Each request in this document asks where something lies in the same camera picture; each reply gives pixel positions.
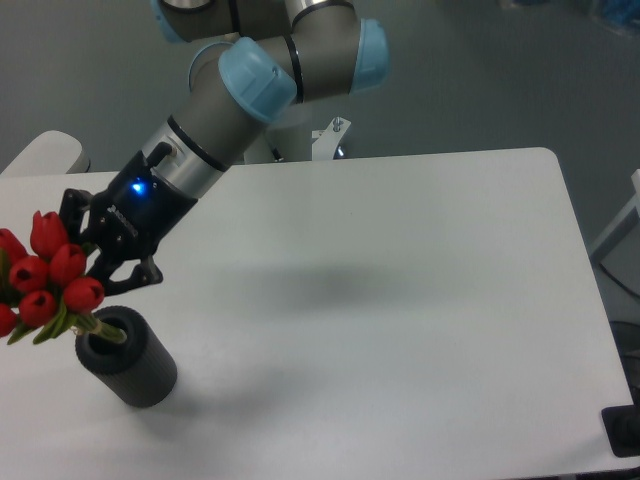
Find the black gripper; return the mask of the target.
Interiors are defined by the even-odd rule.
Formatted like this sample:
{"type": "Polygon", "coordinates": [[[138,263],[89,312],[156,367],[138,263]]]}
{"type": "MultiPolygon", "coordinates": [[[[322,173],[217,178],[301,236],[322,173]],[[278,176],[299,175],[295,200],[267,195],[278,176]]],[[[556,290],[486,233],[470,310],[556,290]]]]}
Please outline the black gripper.
{"type": "Polygon", "coordinates": [[[166,151],[137,152],[104,191],[93,195],[69,188],[62,195],[58,215],[69,241],[97,245],[102,252],[89,276],[102,285],[105,295],[121,295],[163,281],[152,255],[197,203],[154,173],[167,155],[166,151]],[[113,278],[125,264],[118,261],[135,259],[126,278],[113,278]]]}

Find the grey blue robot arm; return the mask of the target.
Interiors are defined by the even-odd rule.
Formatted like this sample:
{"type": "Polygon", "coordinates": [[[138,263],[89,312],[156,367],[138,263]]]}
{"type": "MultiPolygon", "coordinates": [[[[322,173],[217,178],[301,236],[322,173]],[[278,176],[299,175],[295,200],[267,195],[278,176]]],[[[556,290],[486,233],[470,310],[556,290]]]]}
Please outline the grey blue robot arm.
{"type": "Polygon", "coordinates": [[[67,190],[70,239],[92,245],[89,275],[107,295],[158,284],[161,240],[291,106],[379,87],[390,70],[383,26],[349,1],[156,1],[174,42],[202,40],[187,102],[102,192],[67,190]]]}

